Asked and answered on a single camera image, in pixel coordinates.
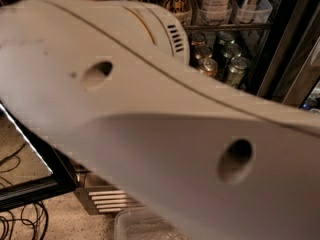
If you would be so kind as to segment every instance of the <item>power cord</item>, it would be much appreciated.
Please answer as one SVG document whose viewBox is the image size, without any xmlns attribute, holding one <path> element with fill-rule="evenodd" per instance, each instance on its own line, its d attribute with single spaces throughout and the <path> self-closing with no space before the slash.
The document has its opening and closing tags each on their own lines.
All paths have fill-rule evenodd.
<svg viewBox="0 0 320 240">
<path fill-rule="evenodd" d="M 17 151 L 15 151 L 13 154 L 0 160 L 0 167 L 12 159 L 17 160 L 17 163 L 12 168 L 0 171 L 0 173 L 10 172 L 10 171 L 16 169 L 20 165 L 21 159 L 17 155 L 25 146 L 26 146 L 26 142 L 24 142 L 20 146 L 20 148 Z M 12 183 L 10 181 L 8 181 L 6 178 L 4 178 L 3 176 L 0 176 L 0 179 L 2 181 L 4 181 L 6 184 L 12 186 Z M 0 186 L 2 188 L 5 188 L 5 185 L 3 183 L 0 183 Z M 26 207 L 28 207 L 28 206 L 33 206 L 33 209 L 36 214 L 35 221 L 31 221 L 30 219 L 24 218 L 24 213 L 25 213 Z M 16 218 L 12 211 L 6 211 L 1 214 L 0 214 L 0 225 L 2 225 L 3 230 L 2 230 L 0 240 L 11 240 L 12 239 L 12 235 L 14 232 L 16 222 L 21 222 L 23 225 L 25 225 L 33 230 L 32 240 L 37 240 L 37 239 L 43 240 L 44 239 L 46 232 L 47 232 L 47 229 L 48 229 L 49 214 L 48 214 L 48 211 L 42 202 L 37 202 L 37 203 L 31 204 L 31 205 L 24 206 L 21 210 L 20 218 Z M 42 233 L 39 236 L 39 234 L 41 232 L 40 231 L 40 226 L 41 226 L 40 223 L 43 220 L 44 220 L 44 226 L 43 226 Z"/>
</svg>

